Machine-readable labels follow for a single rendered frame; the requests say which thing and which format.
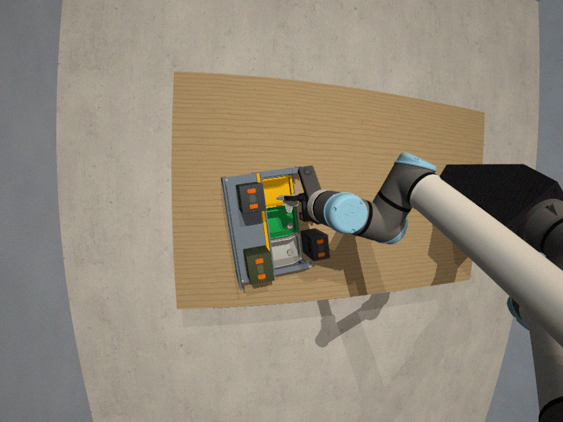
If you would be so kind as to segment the yellow bin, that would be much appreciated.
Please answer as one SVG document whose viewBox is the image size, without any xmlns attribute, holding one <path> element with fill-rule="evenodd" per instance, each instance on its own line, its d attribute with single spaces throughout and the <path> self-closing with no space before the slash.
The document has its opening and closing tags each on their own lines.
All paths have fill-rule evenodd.
<svg viewBox="0 0 563 422">
<path fill-rule="evenodd" d="M 294 195 L 291 176 L 263 179 L 263 187 L 265 192 L 266 208 L 284 206 L 284 202 L 282 200 L 276 199 L 280 195 Z"/>
</svg>

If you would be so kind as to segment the grey metal rack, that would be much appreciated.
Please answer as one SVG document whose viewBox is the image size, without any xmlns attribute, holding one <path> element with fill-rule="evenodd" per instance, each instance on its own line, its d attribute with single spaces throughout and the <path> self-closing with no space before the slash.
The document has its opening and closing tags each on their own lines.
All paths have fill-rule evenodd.
<svg viewBox="0 0 563 422">
<path fill-rule="evenodd" d="M 292 175 L 292 183 L 293 183 L 293 189 L 295 195 L 293 174 L 298 173 L 298 168 L 296 167 L 299 168 L 300 166 L 295 166 L 295 168 L 287 168 L 281 170 L 279 169 L 279 170 L 272 170 L 266 172 L 263 171 L 257 173 L 260 174 L 260 180 L 262 184 L 263 184 L 263 179 Z M 225 210 L 227 215 L 227 223 L 229 228 L 229 236 L 231 240 L 231 248 L 233 252 L 235 271 L 237 270 L 236 275 L 238 275 L 238 281 L 240 282 L 239 283 L 240 291 L 242 291 L 241 283 L 249 282 L 248 275 L 246 272 L 243 249 L 258 247 L 262 245 L 266 246 L 266 243 L 265 243 L 265 234 L 264 234 L 261 211 L 242 214 L 238 205 L 236 185 L 257 182 L 257 178 L 256 178 L 256 173 L 243 174 L 243 175 L 232 176 L 232 177 L 221 177 L 221 178 L 223 179 L 223 184 L 222 184 L 223 197 L 225 202 Z M 281 268 L 274 267 L 273 252 L 272 252 L 271 238 L 269 232 L 269 222 L 267 218 L 267 208 L 265 210 L 265 220 L 267 225 L 267 234 L 269 240 L 269 249 L 271 252 L 274 278 L 276 278 L 276 275 L 280 275 L 283 273 L 289 273 L 306 268 L 311 268 L 312 261 L 310 260 L 305 261 L 303 258 L 298 262 L 295 262 L 294 264 L 281 266 Z"/>
</svg>

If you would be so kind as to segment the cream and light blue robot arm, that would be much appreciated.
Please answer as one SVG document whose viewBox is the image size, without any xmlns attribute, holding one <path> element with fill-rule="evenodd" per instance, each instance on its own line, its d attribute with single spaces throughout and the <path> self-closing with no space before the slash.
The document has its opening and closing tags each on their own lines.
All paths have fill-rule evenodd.
<svg viewBox="0 0 563 422">
<path fill-rule="evenodd" d="M 313 220 L 394 244 L 414 208 L 494 280 L 509 295 L 512 316 L 530 331 L 539 422 L 563 422 L 563 201 L 531 208 L 517 236 L 435 172 L 435 165 L 403 152 L 369 202 L 321 190 L 312 165 L 298 168 Z"/>
</svg>

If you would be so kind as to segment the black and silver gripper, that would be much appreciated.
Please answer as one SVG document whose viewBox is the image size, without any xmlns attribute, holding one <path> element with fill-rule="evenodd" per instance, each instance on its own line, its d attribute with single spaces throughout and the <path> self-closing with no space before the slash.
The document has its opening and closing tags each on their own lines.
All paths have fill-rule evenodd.
<svg viewBox="0 0 563 422">
<path fill-rule="evenodd" d="M 299 193 L 298 195 L 280 195 L 276 199 L 282 200 L 284 202 L 284 206 L 286 208 L 287 213 L 291 213 L 293 207 L 297 207 L 299 205 L 299 202 L 301 202 L 301 208 L 302 208 L 303 213 L 299 212 L 300 219 L 304 222 L 311 221 L 311 222 L 313 222 L 317 225 L 321 224 L 321 223 L 313 220 L 309 216 L 309 213 L 308 213 L 308 210 L 307 210 L 307 199 L 305 197 L 305 193 Z"/>
</svg>

